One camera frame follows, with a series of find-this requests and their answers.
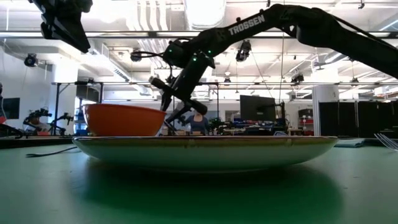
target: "black cable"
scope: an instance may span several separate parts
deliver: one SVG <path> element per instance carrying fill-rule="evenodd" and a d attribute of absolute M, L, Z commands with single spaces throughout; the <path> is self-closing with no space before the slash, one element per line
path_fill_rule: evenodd
<path fill-rule="evenodd" d="M 162 53 L 153 53 L 153 52 L 147 52 L 147 51 L 135 51 L 131 53 L 132 56 L 137 57 L 137 58 L 150 58 L 150 57 L 162 57 Z"/>
<path fill-rule="evenodd" d="M 26 154 L 26 157 L 27 157 L 27 158 L 33 158 L 33 157 L 52 156 L 52 155 L 60 154 L 61 152 L 69 151 L 69 150 L 71 150 L 71 149 L 77 149 L 77 147 L 76 147 L 76 146 L 73 146 L 73 147 L 70 147 L 70 148 L 68 148 L 68 149 L 64 149 L 64 150 L 61 150 L 61 151 L 49 152 L 49 153 L 43 153 L 43 154 L 40 154 L 40 153 L 30 153 L 30 154 Z"/>

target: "plate rim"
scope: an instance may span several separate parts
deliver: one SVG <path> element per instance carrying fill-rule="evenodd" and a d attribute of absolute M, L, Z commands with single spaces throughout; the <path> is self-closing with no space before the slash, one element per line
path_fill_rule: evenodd
<path fill-rule="evenodd" d="M 338 139 L 336 136 L 83 136 L 74 137 L 74 141 L 85 140 L 127 140 L 127 139 L 142 139 L 142 140 L 219 140 L 219 139 Z"/>

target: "pipe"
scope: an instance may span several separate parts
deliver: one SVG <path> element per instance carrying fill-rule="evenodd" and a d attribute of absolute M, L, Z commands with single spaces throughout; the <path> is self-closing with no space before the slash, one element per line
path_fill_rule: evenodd
<path fill-rule="evenodd" d="M 146 0 L 140 0 L 140 18 L 139 18 L 139 23 L 141 25 L 141 27 L 147 31 L 150 30 L 148 23 L 147 23 L 147 1 Z M 148 46 L 152 49 L 152 52 L 155 53 L 160 53 L 159 48 L 157 47 L 157 44 L 155 43 L 155 41 L 153 39 L 149 39 L 149 44 Z M 166 67 L 166 63 L 163 61 L 159 61 L 161 67 Z"/>
<path fill-rule="evenodd" d="M 159 0 L 159 23 L 162 30 L 169 30 L 166 20 L 166 0 Z M 163 42 L 164 50 L 166 50 L 170 40 L 163 39 L 161 41 Z"/>
<path fill-rule="evenodd" d="M 141 26 L 138 20 L 138 3 L 136 0 L 130 0 L 131 1 L 131 7 L 132 7 L 132 14 L 131 14 L 131 18 L 127 19 L 128 23 L 126 23 L 126 25 L 128 26 L 128 28 L 130 30 L 136 30 L 136 31 L 141 31 Z M 154 50 L 150 47 L 150 44 L 148 42 L 147 39 L 144 40 L 138 40 L 138 44 L 145 50 L 145 51 L 149 51 L 149 52 L 153 52 Z M 152 63 L 154 63 L 156 65 L 156 67 L 161 67 L 161 64 L 159 63 L 159 61 L 153 57 L 149 58 L 151 60 Z"/>
<path fill-rule="evenodd" d="M 156 6 L 156 0 L 150 0 L 149 1 L 149 6 L 150 6 L 150 18 L 149 18 L 149 24 L 152 27 L 152 30 L 159 30 L 159 26 L 157 25 L 157 6 Z M 166 50 L 166 45 L 164 44 L 163 40 L 155 40 L 155 43 L 160 45 L 160 51 L 164 52 Z"/>

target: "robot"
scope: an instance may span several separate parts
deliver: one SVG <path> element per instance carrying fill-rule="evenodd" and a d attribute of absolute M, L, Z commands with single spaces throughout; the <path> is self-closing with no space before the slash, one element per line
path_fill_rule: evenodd
<path fill-rule="evenodd" d="M 88 51 L 90 45 L 80 17 L 82 12 L 90 11 L 92 1 L 51 1 L 55 4 L 51 4 L 50 0 L 29 1 L 43 12 L 41 28 L 44 38 L 59 39 L 82 52 Z M 340 23 L 362 35 L 345 29 Z M 177 39 L 169 43 L 163 60 L 183 70 L 170 83 L 156 77 L 149 80 L 162 90 L 162 111 L 167 110 L 173 96 L 183 102 L 183 106 L 176 108 L 165 122 L 178 119 L 191 108 L 206 114 L 207 107 L 190 96 L 207 66 L 215 68 L 213 57 L 231 44 L 271 28 L 280 29 L 302 44 L 333 49 L 398 78 L 398 50 L 394 46 L 319 8 L 274 4 L 251 17 L 237 18 L 236 23 L 228 27 L 204 30 L 188 41 Z"/>

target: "green table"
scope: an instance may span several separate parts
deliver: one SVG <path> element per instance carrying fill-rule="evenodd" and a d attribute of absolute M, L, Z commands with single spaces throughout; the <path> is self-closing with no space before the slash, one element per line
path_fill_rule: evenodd
<path fill-rule="evenodd" d="M 398 153 L 334 148 L 283 169 L 170 175 L 68 146 L 0 150 L 0 223 L 398 223 Z"/>

